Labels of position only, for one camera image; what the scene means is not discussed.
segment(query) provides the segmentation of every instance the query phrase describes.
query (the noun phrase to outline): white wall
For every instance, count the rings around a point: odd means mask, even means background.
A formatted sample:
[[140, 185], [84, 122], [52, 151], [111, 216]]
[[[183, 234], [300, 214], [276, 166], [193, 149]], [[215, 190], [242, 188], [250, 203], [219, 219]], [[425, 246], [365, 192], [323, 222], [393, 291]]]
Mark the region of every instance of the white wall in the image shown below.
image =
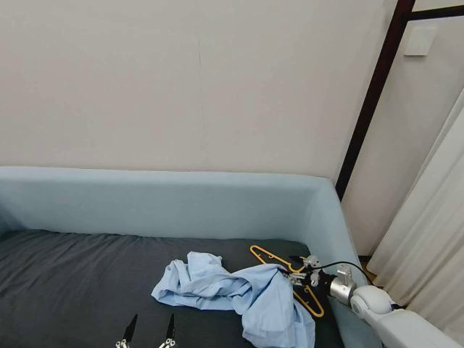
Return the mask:
[[0, 165], [336, 178], [392, 0], [4, 0]]
[[[415, 10], [462, 4], [417, 0]], [[413, 25], [437, 26], [427, 57], [405, 57]], [[373, 252], [464, 86], [464, 18], [409, 24], [342, 205], [359, 254]]]

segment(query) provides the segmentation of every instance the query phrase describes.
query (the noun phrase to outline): bed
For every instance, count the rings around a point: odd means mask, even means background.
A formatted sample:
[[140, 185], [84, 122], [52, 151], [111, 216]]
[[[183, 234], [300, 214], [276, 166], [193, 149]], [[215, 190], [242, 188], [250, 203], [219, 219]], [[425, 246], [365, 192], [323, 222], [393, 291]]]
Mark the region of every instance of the bed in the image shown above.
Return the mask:
[[[112, 347], [135, 313], [134, 347], [154, 347], [172, 312], [188, 347], [251, 347], [234, 312], [168, 307], [150, 293], [191, 250], [235, 271], [258, 264], [253, 244], [358, 262], [325, 178], [0, 167], [2, 347]], [[317, 347], [381, 347], [348, 308], [323, 306]]]

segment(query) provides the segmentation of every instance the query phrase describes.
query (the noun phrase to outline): light blue bed frame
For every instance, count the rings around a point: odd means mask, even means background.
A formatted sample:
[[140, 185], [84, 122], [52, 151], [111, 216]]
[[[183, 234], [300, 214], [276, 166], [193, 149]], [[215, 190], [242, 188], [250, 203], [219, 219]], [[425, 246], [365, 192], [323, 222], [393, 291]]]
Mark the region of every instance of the light blue bed frame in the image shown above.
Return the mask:
[[[286, 239], [323, 264], [359, 264], [332, 182], [303, 175], [0, 167], [0, 233], [20, 229]], [[346, 347], [381, 347], [348, 308], [331, 306]]]

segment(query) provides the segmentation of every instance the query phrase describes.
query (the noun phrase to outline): dark wooden door frame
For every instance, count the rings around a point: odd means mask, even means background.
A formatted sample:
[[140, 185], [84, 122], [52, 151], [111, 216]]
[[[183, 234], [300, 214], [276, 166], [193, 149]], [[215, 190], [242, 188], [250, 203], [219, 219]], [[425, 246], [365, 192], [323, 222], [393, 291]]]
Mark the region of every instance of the dark wooden door frame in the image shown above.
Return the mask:
[[464, 16], [464, 5], [413, 12], [414, 3], [415, 0], [398, 0], [395, 7], [389, 29], [386, 32], [382, 50], [378, 56], [372, 78], [370, 79], [368, 91], [362, 103], [355, 130], [352, 134], [343, 165], [341, 166], [339, 178], [335, 185], [336, 193], [339, 195], [340, 200], [343, 199], [349, 179], [355, 168], [357, 157], [361, 151], [374, 112], [376, 111], [399, 44], [405, 33], [407, 22], [410, 20]]

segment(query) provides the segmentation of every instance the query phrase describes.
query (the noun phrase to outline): black cable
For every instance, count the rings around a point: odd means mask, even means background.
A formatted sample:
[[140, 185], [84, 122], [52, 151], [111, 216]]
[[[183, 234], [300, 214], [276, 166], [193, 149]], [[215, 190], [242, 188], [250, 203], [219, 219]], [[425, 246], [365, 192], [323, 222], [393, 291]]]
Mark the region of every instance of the black cable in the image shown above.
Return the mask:
[[332, 263], [329, 263], [328, 265], [319, 266], [319, 267], [313, 267], [312, 269], [313, 270], [322, 270], [323, 268], [331, 267], [331, 266], [334, 266], [334, 265], [339, 265], [341, 263], [346, 263], [348, 265], [355, 266], [365, 276], [365, 278], [368, 280], [369, 284], [374, 285], [372, 280], [369, 279], [368, 275], [364, 272], [364, 270], [360, 266], [358, 266], [358, 265], [356, 265], [356, 264], [354, 264], [352, 262], [348, 262], [348, 261], [332, 262]]

